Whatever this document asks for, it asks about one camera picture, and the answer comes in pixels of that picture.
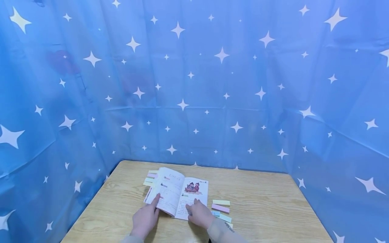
wooden table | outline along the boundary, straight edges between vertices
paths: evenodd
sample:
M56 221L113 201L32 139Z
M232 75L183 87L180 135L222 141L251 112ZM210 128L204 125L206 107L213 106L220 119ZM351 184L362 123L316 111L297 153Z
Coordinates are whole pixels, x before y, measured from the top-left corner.
M209 181L212 199L231 201L233 228L248 242L332 242L289 175L244 170L121 161L63 243L120 242L132 229L132 215L143 206L148 170L168 167ZM161 213L145 242L208 242L206 231Z

sticky note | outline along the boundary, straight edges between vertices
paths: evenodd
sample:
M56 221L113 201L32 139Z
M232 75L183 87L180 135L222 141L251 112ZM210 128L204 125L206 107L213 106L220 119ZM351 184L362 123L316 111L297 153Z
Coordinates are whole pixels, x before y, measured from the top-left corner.
M147 174L147 177L156 178L157 175L156 175L156 174L152 174L152 173L148 173L148 174Z
M224 214L220 214L219 216L217 216L219 219L222 219L222 220L224 220L224 221L226 221L226 222L229 222L229 223L231 223L231 220L232 220L232 218L230 218L230 217L228 217L228 216L226 216L226 215L224 215Z
M211 211L212 215L213 216L219 216L220 215L220 212L219 211Z
M153 179L153 178L145 178L145 182L151 182L151 183L153 183L153 182L154 182L154 179Z
M149 186L149 187L150 187L150 186L152 186L152 182L144 181L144 182L143 182L143 185L146 185L146 186Z
M216 210L219 210L219 211L222 211L222 212L225 212L225 213L230 213L230 209L229 208L226 208L226 207L223 207L223 206L219 206L219 205L216 205L216 204L212 204L212 208L216 209Z
M227 201L227 200L212 200L212 203L214 204L218 204L218 205L230 205L230 201Z

person's right hand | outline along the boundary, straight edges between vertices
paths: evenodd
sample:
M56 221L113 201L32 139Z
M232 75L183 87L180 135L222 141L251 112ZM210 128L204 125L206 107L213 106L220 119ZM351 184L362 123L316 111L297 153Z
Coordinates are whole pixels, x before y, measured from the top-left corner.
M189 213L188 220L204 229L208 229L215 219L211 211L200 200L195 199L191 206L187 204L186 209Z

blue backdrop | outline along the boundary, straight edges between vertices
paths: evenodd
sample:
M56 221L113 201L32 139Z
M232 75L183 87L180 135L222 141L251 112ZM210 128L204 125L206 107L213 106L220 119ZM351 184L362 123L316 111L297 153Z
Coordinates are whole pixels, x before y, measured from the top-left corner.
M389 241L387 9L1 0L0 242L59 242L122 159L288 173L335 242Z

book page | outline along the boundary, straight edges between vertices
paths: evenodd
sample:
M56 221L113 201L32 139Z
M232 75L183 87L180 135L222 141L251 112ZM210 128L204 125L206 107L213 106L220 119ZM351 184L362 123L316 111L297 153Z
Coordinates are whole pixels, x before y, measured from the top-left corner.
M208 181L193 177L186 177L181 189L180 200L178 202L175 218L188 220L186 205L192 205L195 199L200 200L200 202L207 206Z
M153 188L145 202L150 204L158 193L161 193L157 208L174 216L184 183L184 175L166 167L159 168L158 177L154 179Z

